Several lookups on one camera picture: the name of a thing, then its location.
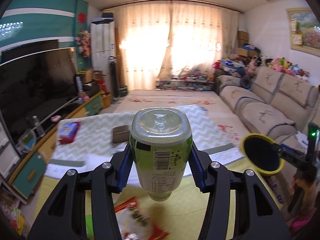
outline framed painting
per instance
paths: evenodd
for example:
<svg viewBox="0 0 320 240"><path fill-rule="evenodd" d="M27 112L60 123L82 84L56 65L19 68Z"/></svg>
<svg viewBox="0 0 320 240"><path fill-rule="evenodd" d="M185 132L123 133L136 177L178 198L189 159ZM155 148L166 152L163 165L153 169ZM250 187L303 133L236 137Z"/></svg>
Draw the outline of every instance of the framed painting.
<svg viewBox="0 0 320 240"><path fill-rule="evenodd" d="M287 14L291 49L320 57L320 24L312 10L310 8L290 8L287 9ZM302 36L301 45L296 44L297 35Z"/></svg>

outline green drawer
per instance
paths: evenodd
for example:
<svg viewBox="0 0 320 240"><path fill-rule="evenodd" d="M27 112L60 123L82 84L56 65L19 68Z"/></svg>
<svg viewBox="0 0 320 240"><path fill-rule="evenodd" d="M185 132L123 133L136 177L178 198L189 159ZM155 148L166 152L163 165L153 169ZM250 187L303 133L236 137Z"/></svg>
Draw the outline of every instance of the green drawer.
<svg viewBox="0 0 320 240"><path fill-rule="evenodd" d="M94 100L92 100L90 103L88 103L85 106L85 109L87 112L87 116L92 116L97 114L97 112L102 108L102 102L101 102L101 97L98 96Z"/></svg>
<svg viewBox="0 0 320 240"><path fill-rule="evenodd" d="M14 187L28 198L46 167L47 164L42 156L35 152L13 181Z"/></svg>

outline teal wall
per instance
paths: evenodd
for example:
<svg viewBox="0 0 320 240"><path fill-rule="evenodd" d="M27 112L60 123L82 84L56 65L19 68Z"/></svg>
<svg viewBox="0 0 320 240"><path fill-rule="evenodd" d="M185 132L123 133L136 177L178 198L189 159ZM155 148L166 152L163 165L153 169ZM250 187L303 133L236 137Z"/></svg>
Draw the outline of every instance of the teal wall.
<svg viewBox="0 0 320 240"><path fill-rule="evenodd" d="M83 30L87 29L87 21L81 24L77 18L78 14L82 12L85 14L85 17L88 20L87 11L88 11L88 3L82 0L77 0L75 18L74 18L74 36L78 35L81 28ZM84 58L82 54L79 54L78 46L76 46L76 53L77 53L77 60L78 60L78 69L80 70L83 68L90 67L90 57Z"/></svg>
<svg viewBox="0 0 320 240"><path fill-rule="evenodd" d="M19 11L19 14L13 10L15 11L14 15L6 16L4 14L4 17L0 19L0 25L23 23L21 28L15 29L10 37L0 37L1 50L8 49L11 45L12 47L16 46L17 42L50 37L63 37L59 42L60 48L74 47L74 37L80 27L84 30L87 29L86 22L80 24L77 20L79 12L83 12L87 18L88 3L82 0L13 0L6 13L12 14L13 11L9 10L20 8L25 9L23 12ZM83 58L81 54L78 54L78 51L77 61L79 69L90 66L90 59Z"/></svg>

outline tv stand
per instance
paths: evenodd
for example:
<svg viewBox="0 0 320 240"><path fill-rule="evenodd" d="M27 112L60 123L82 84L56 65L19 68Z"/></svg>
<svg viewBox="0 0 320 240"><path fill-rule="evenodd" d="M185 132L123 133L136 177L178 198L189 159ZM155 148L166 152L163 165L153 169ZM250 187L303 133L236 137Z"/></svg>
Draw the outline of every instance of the tv stand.
<svg viewBox="0 0 320 240"><path fill-rule="evenodd" d="M61 115L62 119L91 116L97 114L102 105L101 92L99 92L84 103L78 104L73 101L67 104L54 115ZM43 176L55 149L58 124L48 118L42 125L46 134L39 138L29 153L24 155L7 182L25 199L29 198Z"/></svg>

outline yellow ring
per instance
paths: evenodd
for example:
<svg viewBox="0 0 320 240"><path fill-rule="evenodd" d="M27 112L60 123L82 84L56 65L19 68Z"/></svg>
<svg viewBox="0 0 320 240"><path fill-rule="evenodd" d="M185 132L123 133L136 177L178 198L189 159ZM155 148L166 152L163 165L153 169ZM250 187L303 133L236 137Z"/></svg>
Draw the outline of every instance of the yellow ring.
<svg viewBox="0 0 320 240"><path fill-rule="evenodd" d="M259 134L259 133L249 133L247 134L246 136L244 136L240 142L240 151L246 155L245 153L245 150L244 150L244 141L247 140L248 138L250 137L259 137L259 138L262 138L262 139L265 139L266 141L268 141L269 143L273 144L273 143L276 143L273 139L271 139L270 137L268 136L265 136L265 135L262 135L262 134ZM258 172L260 172L262 175L265 175L265 176L272 176L272 175L275 175L277 174L279 171L282 170L283 166L284 166L284 159L283 158L280 158L280 164L279 164L279 167L278 169L276 169L275 171L266 171L266 170L263 170L261 168L259 168L258 166L256 166L253 162L251 162L256 170Z"/></svg>

